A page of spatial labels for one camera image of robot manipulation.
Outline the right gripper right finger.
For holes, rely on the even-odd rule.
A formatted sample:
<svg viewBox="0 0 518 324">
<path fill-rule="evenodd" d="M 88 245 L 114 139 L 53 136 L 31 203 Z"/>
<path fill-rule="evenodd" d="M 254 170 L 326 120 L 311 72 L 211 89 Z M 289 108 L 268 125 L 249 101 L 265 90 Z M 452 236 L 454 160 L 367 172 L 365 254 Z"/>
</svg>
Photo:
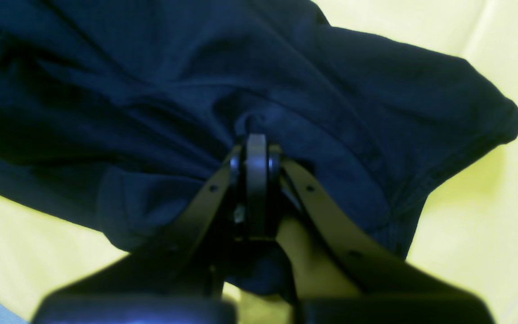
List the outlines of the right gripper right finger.
<svg viewBox="0 0 518 324">
<path fill-rule="evenodd" d="M 393 256 L 335 204 L 317 179 L 259 136 L 259 237 L 272 239 L 284 192 L 359 297 L 308 298 L 300 324 L 492 324 L 485 304 Z"/>
</svg>

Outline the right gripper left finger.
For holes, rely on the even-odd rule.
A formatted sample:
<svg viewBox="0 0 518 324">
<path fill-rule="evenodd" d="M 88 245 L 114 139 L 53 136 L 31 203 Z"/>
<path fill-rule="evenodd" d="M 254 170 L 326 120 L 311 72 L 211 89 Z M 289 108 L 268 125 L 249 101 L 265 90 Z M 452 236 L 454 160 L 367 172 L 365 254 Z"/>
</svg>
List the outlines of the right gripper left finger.
<svg viewBox="0 0 518 324">
<path fill-rule="evenodd" d="M 236 324 L 221 299 L 221 262 L 245 215 L 236 213 L 245 161 L 257 135 L 237 141 L 228 159 L 185 210 L 111 266 L 49 294 L 34 324 Z"/>
</svg>

